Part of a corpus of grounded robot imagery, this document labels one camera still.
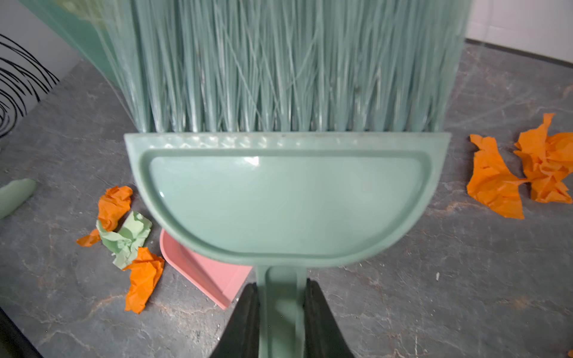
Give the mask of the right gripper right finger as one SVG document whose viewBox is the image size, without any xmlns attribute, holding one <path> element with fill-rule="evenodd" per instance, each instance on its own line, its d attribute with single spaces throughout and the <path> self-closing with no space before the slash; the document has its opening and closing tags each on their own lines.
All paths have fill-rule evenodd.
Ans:
<svg viewBox="0 0 573 358">
<path fill-rule="evenodd" d="M 304 329 L 305 357 L 354 357 L 321 287 L 310 279 L 304 291 Z"/>
</svg>

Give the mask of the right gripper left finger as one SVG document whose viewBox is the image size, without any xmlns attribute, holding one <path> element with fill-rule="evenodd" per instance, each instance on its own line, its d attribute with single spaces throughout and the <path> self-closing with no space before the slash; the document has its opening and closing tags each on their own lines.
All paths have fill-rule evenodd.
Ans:
<svg viewBox="0 0 573 358">
<path fill-rule="evenodd" d="M 258 358 L 260 300 L 256 283 L 247 284 L 210 358 Z"/>
</svg>

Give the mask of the pink plastic dustpan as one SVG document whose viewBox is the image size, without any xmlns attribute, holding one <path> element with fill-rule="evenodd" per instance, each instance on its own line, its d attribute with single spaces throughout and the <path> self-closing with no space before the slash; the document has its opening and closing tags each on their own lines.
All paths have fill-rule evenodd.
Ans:
<svg viewBox="0 0 573 358">
<path fill-rule="evenodd" d="M 227 310 L 243 287 L 251 266 L 222 263 L 186 248 L 164 229 L 160 235 L 164 259 L 218 307 Z"/>
</svg>

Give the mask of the green hand brush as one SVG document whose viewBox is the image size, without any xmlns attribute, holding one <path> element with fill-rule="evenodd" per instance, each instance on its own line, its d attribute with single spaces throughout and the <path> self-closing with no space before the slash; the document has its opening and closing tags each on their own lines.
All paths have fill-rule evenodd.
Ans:
<svg viewBox="0 0 573 358">
<path fill-rule="evenodd" d="M 305 357 L 307 270 L 429 205 L 470 1 L 27 1 L 121 90 L 139 194 L 191 251 L 251 266 L 259 357 Z"/>
</svg>

